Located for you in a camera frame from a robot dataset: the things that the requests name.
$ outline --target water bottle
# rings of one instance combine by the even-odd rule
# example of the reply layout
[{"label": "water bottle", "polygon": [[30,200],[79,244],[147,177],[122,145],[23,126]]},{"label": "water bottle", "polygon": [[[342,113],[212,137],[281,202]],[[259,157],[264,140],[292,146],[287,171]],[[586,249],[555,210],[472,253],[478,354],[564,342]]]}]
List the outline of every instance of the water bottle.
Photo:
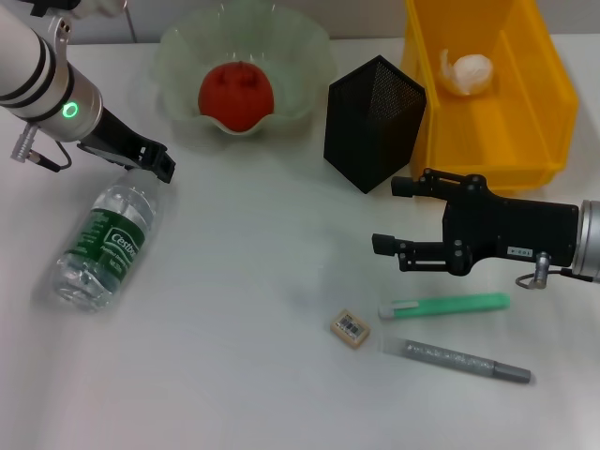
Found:
[{"label": "water bottle", "polygon": [[52,286],[61,298],[86,311],[115,300],[152,229],[159,183],[152,172],[133,169],[100,194],[54,268]]}]

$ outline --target white tabletop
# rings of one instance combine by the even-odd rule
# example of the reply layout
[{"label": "white tabletop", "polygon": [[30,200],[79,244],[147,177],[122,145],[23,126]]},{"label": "white tabletop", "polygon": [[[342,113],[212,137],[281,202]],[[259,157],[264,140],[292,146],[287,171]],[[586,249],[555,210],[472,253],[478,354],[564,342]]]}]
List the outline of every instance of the white tabletop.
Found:
[{"label": "white tabletop", "polygon": [[[565,172],[529,198],[600,197],[600,36],[556,37],[581,108]],[[147,68],[155,45],[82,46],[69,59],[132,128],[177,162],[167,212],[113,309],[49,307],[47,268],[118,167],[70,146],[53,174],[8,158],[0,112],[0,448],[3,450],[593,449],[600,445],[600,286],[515,286],[530,264],[468,277],[402,274],[372,233],[439,240],[444,202],[369,195],[323,159],[325,99],[291,135],[178,144]],[[399,39],[334,43],[339,74]],[[53,142],[36,149],[56,159]],[[501,312],[381,323],[399,299],[502,291]],[[328,329],[348,308],[373,328],[353,351]],[[384,333],[530,369],[534,385],[382,354]]]}]

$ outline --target white garlic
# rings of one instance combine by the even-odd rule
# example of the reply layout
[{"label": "white garlic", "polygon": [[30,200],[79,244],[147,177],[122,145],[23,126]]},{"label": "white garlic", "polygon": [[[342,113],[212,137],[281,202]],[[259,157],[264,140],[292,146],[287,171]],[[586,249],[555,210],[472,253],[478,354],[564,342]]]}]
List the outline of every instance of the white garlic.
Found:
[{"label": "white garlic", "polygon": [[440,79],[443,85],[458,96],[475,96],[488,89],[494,77],[494,65],[483,54],[469,54],[448,63],[448,51],[440,54]]}]

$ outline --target black mesh pen holder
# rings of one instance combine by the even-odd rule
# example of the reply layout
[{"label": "black mesh pen holder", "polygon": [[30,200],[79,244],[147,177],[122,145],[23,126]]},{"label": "black mesh pen holder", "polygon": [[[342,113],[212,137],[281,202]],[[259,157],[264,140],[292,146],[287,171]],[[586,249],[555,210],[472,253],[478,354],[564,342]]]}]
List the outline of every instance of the black mesh pen holder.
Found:
[{"label": "black mesh pen holder", "polygon": [[324,157],[368,193],[406,166],[425,89],[382,56],[329,86]]}]

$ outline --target clear bowl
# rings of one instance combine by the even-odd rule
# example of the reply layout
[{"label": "clear bowl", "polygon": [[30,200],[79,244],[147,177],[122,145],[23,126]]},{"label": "clear bowl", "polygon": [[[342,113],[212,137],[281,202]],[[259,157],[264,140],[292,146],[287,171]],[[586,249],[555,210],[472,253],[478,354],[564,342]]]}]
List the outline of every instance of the clear bowl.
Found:
[{"label": "clear bowl", "polygon": [[[198,108],[206,74],[231,61],[262,69],[275,98],[274,113],[241,133],[201,115]],[[304,117],[318,93],[336,78],[337,69],[329,36],[307,16],[263,0],[235,0],[198,9],[169,28],[160,41],[153,72],[172,120],[249,135]]]}]

